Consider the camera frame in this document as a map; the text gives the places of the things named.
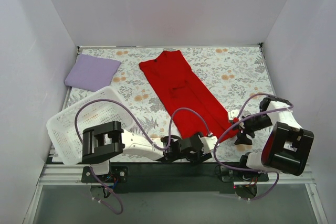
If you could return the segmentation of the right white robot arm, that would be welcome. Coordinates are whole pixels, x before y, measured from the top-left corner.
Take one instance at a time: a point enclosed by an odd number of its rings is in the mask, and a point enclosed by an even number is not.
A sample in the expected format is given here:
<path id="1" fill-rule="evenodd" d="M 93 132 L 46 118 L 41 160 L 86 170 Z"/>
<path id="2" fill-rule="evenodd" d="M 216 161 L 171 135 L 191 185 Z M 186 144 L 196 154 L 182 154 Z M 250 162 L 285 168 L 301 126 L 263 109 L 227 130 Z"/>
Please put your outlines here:
<path id="1" fill-rule="evenodd" d="M 267 96 L 259 104 L 259 112 L 263 114 L 258 113 L 239 124 L 236 145 L 250 145 L 255 132 L 272 128 L 261 152 L 247 152 L 240 158 L 237 173 L 242 180 L 251 180 L 257 170 L 295 176 L 303 173 L 314 134 L 297 123 L 291 108 L 288 100 Z"/>

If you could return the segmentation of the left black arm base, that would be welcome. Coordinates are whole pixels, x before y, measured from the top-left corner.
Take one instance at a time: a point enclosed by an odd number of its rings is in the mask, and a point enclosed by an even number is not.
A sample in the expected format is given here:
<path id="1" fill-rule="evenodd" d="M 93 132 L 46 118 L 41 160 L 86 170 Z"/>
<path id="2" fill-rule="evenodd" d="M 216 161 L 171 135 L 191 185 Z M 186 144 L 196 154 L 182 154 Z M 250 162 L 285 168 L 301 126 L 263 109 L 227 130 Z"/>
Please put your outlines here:
<path id="1" fill-rule="evenodd" d="M 129 171 L 130 166 L 126 164 L 110 165 L 106 174 L 96 174 L 96 176 L 116 194 L 128 194 L 130 193 L 129 186 L 131 185 L 128 182 Z M 83 167 L 80 181 L 85 185 L 89 185 L 89 197 L 107 199 L 111 196 L 111 193 L 94 178 L 89 166 Z"/>

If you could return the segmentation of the red t shirt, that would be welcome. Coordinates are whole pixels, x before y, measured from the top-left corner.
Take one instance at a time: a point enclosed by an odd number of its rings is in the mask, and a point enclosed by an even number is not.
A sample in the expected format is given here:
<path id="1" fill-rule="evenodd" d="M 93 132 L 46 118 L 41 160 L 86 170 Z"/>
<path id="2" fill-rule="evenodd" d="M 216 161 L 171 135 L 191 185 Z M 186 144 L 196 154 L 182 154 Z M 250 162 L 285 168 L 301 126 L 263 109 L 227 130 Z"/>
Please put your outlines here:
<path id="1" fill-rule="evenodd" d="M 217 137 L 232 125 L 228 112 L 192 71 L 181 51 L 163 51 L 139 67 L 169 115 L 179 108 L 190 108 Z"/>

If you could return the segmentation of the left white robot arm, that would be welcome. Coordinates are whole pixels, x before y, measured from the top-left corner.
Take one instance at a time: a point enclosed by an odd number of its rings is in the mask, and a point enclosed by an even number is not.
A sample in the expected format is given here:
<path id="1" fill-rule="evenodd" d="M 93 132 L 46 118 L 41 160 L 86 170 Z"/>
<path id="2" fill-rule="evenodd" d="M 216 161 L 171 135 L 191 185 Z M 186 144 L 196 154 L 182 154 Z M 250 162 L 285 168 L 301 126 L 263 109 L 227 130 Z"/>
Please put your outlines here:
<path id="1" fill-rule="evenodd" d="M 211 151 L 217 142 L 213 134 L 204 136 L 201 132 L 191 137 L 180 138 L 176 135 L 151 139 L 136 135 L 121 127 L 118 121 L 112 121 L 87 128 L 83 131 L 82 160 L 86 165 L 97 165 L 93 175 L 100 182 L 111 178 L 112 170 L 107 163 L 120 154 L 145 157 L 155 162 L 172 163 L 186 159 L 191 163 L 202 163 L 212 157 Z"/>

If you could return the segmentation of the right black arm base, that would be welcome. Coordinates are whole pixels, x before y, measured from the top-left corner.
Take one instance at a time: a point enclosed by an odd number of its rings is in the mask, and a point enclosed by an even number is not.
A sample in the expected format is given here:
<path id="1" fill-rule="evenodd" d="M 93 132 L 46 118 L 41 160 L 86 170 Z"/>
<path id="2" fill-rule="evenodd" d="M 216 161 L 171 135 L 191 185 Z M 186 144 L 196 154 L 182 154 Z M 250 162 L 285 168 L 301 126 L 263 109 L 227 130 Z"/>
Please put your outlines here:
<path id="1" fill-rule="evenodd" d="M 218 163 L 218 166 L 220 166 L 220 177 L 228 177 L 225 182 L 234 182 L 235 179 L 240 179 L 242 182 L 248 182 L 248 184 L 234 186 L 235 194 L 238 196 L 239 200 L 254 201 L 262 199 L 273 190 L 279 180 L 279 174 L 277 174 L 275 183 L 266 192 L 257 196 L 258 178 L 263 174 L 268 176 L 269 172 L 264 168 L 249 168 L 247 166 L 247 161 L 251 154 L 251 152 L 247 152 L 242 155 L 239 162 L 223 163 L 217 158 L 215 151 L 213 151 L 213 158 Z"/>

